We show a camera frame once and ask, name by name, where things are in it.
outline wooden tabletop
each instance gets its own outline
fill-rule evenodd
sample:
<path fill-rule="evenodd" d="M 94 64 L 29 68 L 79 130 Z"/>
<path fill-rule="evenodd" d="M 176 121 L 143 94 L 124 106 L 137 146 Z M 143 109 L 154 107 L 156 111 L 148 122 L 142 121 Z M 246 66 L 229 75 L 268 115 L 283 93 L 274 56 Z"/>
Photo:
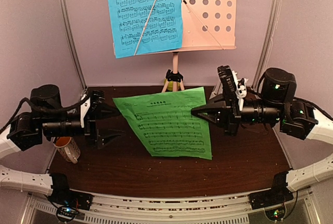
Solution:
<path fill-rule="evenodd" d="M 114 105 L 113 97 L 158 93 L 162 87 L 97 89 Z M 211 90 L 205 87 L 207 96 Z M 239 128 L 237 136 L 224 136 L 210 125 L 212 160 L 151 157 L 122 116 L 100 121 L 98 127 L 122 130 L 126 136 L 101 150 L 75 138 L 81 149 L 77 164 L 57 153 L 50 172 L 66 174 L 72 189 L 137 197 L 223 195 L 270 188 L 273 176 L 289 169 L 273 130 L 266 132 L 262 125 Z"/>

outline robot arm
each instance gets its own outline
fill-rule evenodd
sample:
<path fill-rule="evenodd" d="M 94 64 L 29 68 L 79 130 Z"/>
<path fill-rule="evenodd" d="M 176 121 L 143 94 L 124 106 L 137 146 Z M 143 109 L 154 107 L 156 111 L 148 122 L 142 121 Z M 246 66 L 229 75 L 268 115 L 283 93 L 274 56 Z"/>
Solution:
<path fill-rule="evenodd" d="M 85 94 L 73 106 L 61 106 L 59 89 L 44 85 L 33 89 L 30 99 L 23 99 L 32 108 L 9 121 L 0 131 L 0 159 L 19 151 L 25 151 L 42 143 L 43 135 L 53 137 L 85 136 L 87 145 L 103 148 L 122 132 L 106 130 L 99 133 L 96 120 L 119 115 L 119 111 L 104 103 L 104 93 L 93 91 Z M 59 173 L 33 174 L 15 171 L 0 165 L 0 186 L 20 191 L 30 191 L 48 196 L 51 202 L 89 210 L 92 195 L 69 189 L 67 177 Z"/>
<path fill-rule="evenodd" d="M 256 98 L 244 98 L 239 108 L 237 78 L 229 66 L 218 69 L 222 94 L 191 113 L 236 135 L 240 124 L 280 122 L 280 132 L 299 139 L 312 139 L 333 145 L 333 118 L 317 105 L 294 97 L 296 80 L 293 74 L 277 68 L 268 69 L 261 78 L 261 92 Z M 333 177 L 333 154 L 307 167 L 275 175 L 270 190 L 250 194 L 253 209 L 280 204 L 293 199 L 292 192 Z"/>

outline lavender wall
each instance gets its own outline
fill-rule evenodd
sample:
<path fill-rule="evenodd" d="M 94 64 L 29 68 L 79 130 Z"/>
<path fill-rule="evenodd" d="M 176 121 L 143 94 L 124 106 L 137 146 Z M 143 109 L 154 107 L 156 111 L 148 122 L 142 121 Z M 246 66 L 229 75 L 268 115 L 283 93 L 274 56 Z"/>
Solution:
<path fill-rule="evenodd" d="M 53 83 L 63 105 L 79 99 L 81 86 L 66 41 L 58 0 L 0 0 L 0 126 L 29 97 L 32 88 Z M 43 173 L 53 153 L 48 142 L 0 161 L 4 166 Z M 19 223 L 25 193 L 0 189 L 0 222 Z"/>
<path fill-rule="evenodd" d="M 230 65 L 254 77 L 272 0 L 237 0 L 234 51 L 180 54 L 180 72 L 187 84 L 215 84 L 216 68 Z M 115 59 L 107 0 L 67 0 L 78 56 L 88 85 L 162 84 L 172 68 L 171 54 Z"/>
<path fill-rule="evenodd" d="M 283 0 L 268 62 L 268 66 L 283 68 L 296 76 L 296 96 L 315 102 L 331 115 L 332 36 L 332 0 Z M 279 136 L 295 169 L 333 153 L 333 145 Z M 333 223 L 333 180 L 319 183 L 313 190 L 322 223 Z"/>

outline wire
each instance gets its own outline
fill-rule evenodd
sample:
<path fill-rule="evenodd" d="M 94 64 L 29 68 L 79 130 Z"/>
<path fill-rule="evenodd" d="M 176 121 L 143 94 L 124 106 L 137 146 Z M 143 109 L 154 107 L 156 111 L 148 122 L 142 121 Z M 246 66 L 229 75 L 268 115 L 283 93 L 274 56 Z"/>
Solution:
<path fill-rule="evenodd" d="M 263 131 L 257 131 L 257 130 L 254 130 L 254 129 L 249 129 L 248 127 L 244 126 L 242 123 L 240 124 L 240 126 L 245 129 L 246 131 L 249 131 L 249 132 L 252 132 L 252 133 L 256 133 L 256 134 L 262 134 L 262 135 L 268 135 L 269 134 L 269 130 L 266 126 L 266 124 L 264 123 L 264 128 L 265 128 L 265 132 Z"/>
<path fill-rule="evenodd" d="M 258 92 L 256 92 L 256 91 L 254 91 L 252 88 L 247 88 L 247 91 L 250 92 L 253 95 L 257 95 L 257 96 L 260 97 L 260 94 Z"/>
<path fill-rule="evenodd" d="M 54 204 L 52 201 L 50 201 L 49 199 L 47 199 L 57 210 L 56 210 L 56 217 L 59 221 L 64 222 L 64 223 L 68 223 L 71 222 L 80 212 L 78 211 L 78 207 L 79 207 L 79 201 L 78 199 L 76 199 L 76 209 L 66 206 L 66 205 L 62 205 L 62 206 L 57 206 L 56 204 Z M 59 215 L 63 215 L 66 217 L 70 217 L 70 219 L 66 219 L 64 217 L 61 217 Z"/>
<path fill-rule="evenodd" d="M 20 101 L 19 105 L 17 106 L 13 115 L 9 118 L 8 122 L 0 129 L 0 134 L 2 134 L 7 129 L 7 127 L 11 124 L 11 122 L 14 120 L 17 113 L 20 111 L 23 103 L 28 103 L 29 106 L 31 107 L 31 109 L 34 111 L 46 113 L 46 114 L 56 114 L 56 113 L 63 113 L 63 112 L 67 112 L 72 109 L 75 109 L 75 108 L 81 106 L 82 104 L 84 104 L 89 98 L 90 98 L 90 95 L 87 94 L 81 101 L 73 104 L 72 106 L 68 106 L 65 108 L 50 109 L 50 108 L 46 108 L 46 107 L 37 106 L 32 101 L 30 101 L 28 98 L 25 97 Z"/>
<path fill-rule="evenodd" d="M 293 210 L 294 210 L 295 207 L 296 207 L 297 200 L 298 200 L 298 191 L 296 191 L 296 200 L 295 200 L 295 203 L 294 203 L 294 205 L 293 205 L 291 211 L 289 212 L 289 214 L 288 214 L 286 217 L 282 218 L 283 220 L 287 219 L 287 218 L 291 215 L 291 213 L 293 212 Z"/>

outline white arm link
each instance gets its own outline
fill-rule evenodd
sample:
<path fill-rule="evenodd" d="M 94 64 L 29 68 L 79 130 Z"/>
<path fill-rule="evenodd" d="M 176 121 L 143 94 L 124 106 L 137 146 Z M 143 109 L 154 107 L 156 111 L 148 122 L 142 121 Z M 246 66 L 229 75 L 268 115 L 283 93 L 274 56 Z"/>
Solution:
<path fill-rule="evenodd" d="M 6 155 L 21 151 L 21 149 L 16 146 L 14 142 L 7 139 L 9 132 L 10 126 L 2 134 L 0 134 L 0 159 Z"/>
<path fill-rule="evenodd" d="M 26 173 L 0 165 L 0 187 L 51 195 L 52 185 L 52 177 L 49 174 Z"/>
<path fill-rule="evenodd" d="M 313 113 L 318 124 L 313 127 L 306 138 L 333 144 L 333 122 L 318 109 L 314 109 Z M 333 154 L 307 167 L 289 171 L 287 188 L 294 192 L 331 177 L 333 177 Z"/>

